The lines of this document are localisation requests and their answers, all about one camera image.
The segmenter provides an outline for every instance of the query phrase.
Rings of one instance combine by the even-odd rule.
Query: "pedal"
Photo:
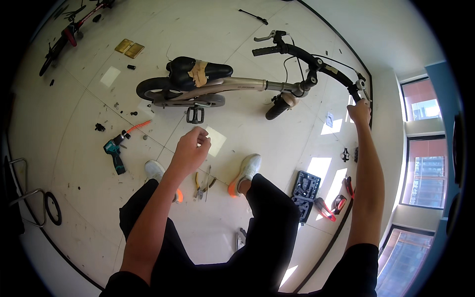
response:
[[[198,119],[198,112],[201,111],[201,116]],[[202,124],[205,119],[205,109],[203,107],[188,107],[186,111],[186,122],[190,124]]]

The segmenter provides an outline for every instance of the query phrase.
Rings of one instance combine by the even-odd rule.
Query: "black rubber ring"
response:
[[[51,214],[51,211],[49,210],[48,197],[51,198],[51,200],[53,201],[53,204],[56,206],[56,211],[58,212],[57,220],[53,218],[53,215]],[[59,209],[59,204],[58,204],[58,201],[56,200],[56,197],[51,192],[46,192],[45,194],[45,207],[46,207],[46,212],[48,213],[49,219],[53,222],[53,224],[55,224],[56,226],[61,225],[61,222],[63,221],[63,216],[61,215],[61,209]]]

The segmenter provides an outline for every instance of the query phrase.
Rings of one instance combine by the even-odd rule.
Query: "red bicycle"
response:
[[[48,53],[46,54],[45,58],[46,61],[43,64],[43,67],[39,71],[39,76],[43,76],[45,73],[46,69],[48,69],[49,65],[56,60],[56,58],[59,56],[59,53],[62,51],[66,43],[69,41],[72,46],[76,46],[76,38],[74,37],[74,34],[77,34],[78,39],[81,39],[83,37],[82,32],[79,31],[79,28],[84,24],[84,22],[90,18],[96,11],[98,11],[101,8],[112,8],[112,4],[115,2],[115,0],[90,0],[90,1],[97,1],[96,7],[89,12],[85,17],[83,17],[79,22],[74,22],[74,18],[76,17],[76,14],[80,11],[82,11],[86,6],[82,5],[81,3],[81,8],[73,11],[73,12],[68,12],[65,13],[68,15],[68,20],[71,21],[71,23],[63,30],[61,31],[61,37],[56,41],[56,43],[51,47],[51,43],[48,43],[49,49]]]

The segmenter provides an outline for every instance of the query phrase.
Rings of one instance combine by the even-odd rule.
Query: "hand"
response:
[[[211,138],[207,138],[208,132],[201,127],[194,127],[180,138],[175,155],[167,171],[177,174],[181,178],[195,172],[205,161],[211,147]]]
[[[356,105],[348,105],[348,114],[355,122],[355,125],[369,125],[371,120],[370,102],[364,98],[356,103]]]

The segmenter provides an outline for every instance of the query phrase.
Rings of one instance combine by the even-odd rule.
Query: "handlebar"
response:
[[[275,54],[275,53],[280,53],[280,47],[258,48],[258,49],[252,50],[252,54],[255,57],[268,55],[268,54]]]
[[[341,71],[339,71],[335,67],[332,67],[332,66],[324,63],[320,58],[315,58],[314,56],[309,54],[304,49],[301,49],[301,48],[296,47],[294,45],[287,44],[287,43],[283,42],[282,41],[282,36],[284,36],[286,34],[287,33],[284,32],[284,31],[276,31],[274,33],[274,40],[273,40],[273,42],[277,44],[276,46],[268,47],[268,48],[253,49],[252,54],[255,57],[256,56],[262,56],[262,55],[268,55],[268,54],[275,54],[275,53],[289,54],[289,55],[295,56],[295,57],[301,59],[303,62],[307,63],[309,65],[310,70],[323,72],[326,75],[329,75],[329,76],[333,77],[334,79],[339,81],[342,85],[347,87],[348,92],[353,97],[355,102],[358,102],[358,101],[361,100],[360,95],[358,94],[358,90],[364,89],[364,88],[361,88],[361,85],[364,86],[364,83],[363,84],[359,83],[360,86],[358,86],[356,83],[353,83]]]

